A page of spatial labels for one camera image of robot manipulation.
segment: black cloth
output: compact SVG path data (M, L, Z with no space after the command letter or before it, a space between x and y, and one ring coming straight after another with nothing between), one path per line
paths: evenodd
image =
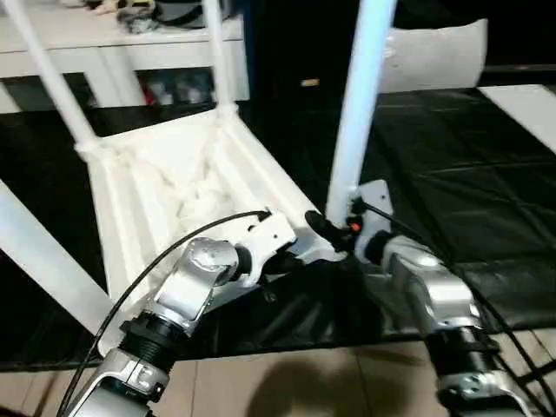
M240 110L257 138L323 209L339 101L241 103ZM88 117L106 136L187 111L97 109ZM0 137L0 176L103 285L86 167L73 153L61 119L53 112L0 116ZM511 325L522 329L556 325L555 174L556 156L480 93L447 90L380 97L361 180L387 180L395 215L444 248ZM75 365L90 337L5 257L0 268L9 283L1 367ZM11 292L14 282L19 293ZM35 307L21 323L11 312L21 311L17 298L23 296ZM55 323L47 326L45 317L53 311ZM73 333L66 331L70 325ZM186 355L408 337L416 337L411 326L385 326L353 260L319 261L207 314Z

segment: tiled floor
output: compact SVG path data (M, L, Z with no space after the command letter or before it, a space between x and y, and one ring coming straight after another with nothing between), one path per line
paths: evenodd
M519 334L533 358L547 353L530 333ZM556 355L556 331L539 332ZM498 337L518 373L525 364ZM26 416L53 417L71 372L0 374L0 406ZM550 378L554 386L556 380ZM177 363L159 417L445 416L435 400L435 377L420 342L354 349ZM0 416L14 415L4 410Z

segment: white metal pole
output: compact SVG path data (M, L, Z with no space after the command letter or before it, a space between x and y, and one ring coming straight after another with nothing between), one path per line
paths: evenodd
M222 38L222 12L218 0L202 0L202 11L208 28L212 68L215 79L216 100L218 108L224 111L235 107L229 86L228 67Z
M87 330L96 333L112 301L2 181L0 248ZM107 329L104 340L109 346L116 346L120 339L117 325Z
M361 0L328 189L327 218L344 226L359 185L396 0Z
M23 0L3 0L3 6L8 12L17 30L27 43L29 53L35 60L39 75L43 80L50 97L62 115L71 135L78 143L92 142L96 139L93 129L81 111L70 87L60 75L56 66L44 49L33 26L27 16Z

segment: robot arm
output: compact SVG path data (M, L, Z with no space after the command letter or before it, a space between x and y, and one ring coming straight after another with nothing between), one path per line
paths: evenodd
M375 246L389 284L404 295L438 377L438 399L452 416L531 416L494 360L498 345L482 328L467 285L431 250L405 237Z
M254 286L264 263L295 241L282 214L272 214L233 245L191 240L154 297L133 320L65 414L66 417L145 417L169 383L178 352L187 348L213 292L230 281Z

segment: white bracket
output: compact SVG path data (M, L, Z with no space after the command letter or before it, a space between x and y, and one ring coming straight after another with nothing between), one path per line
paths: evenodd
M261 278L262 267L278 249L295 242L296 236L283 213L273 213L238 241L251 254L251 272L240 278L242 287L253 287Z
M388 215L392 215L394 212L392 203L390 202L390 194L388 193L386 181L376 180L367 182L359 187L359 193L361 199L367 204L375 206ZM370 263L370 261L365 257L365 248L367 247L368 241L371 237L381 230L390 232L392 230L390 227L390 221L370 210L367 210L363 215L363 230L355 243L354 253L355 257L359 261L363 263Z

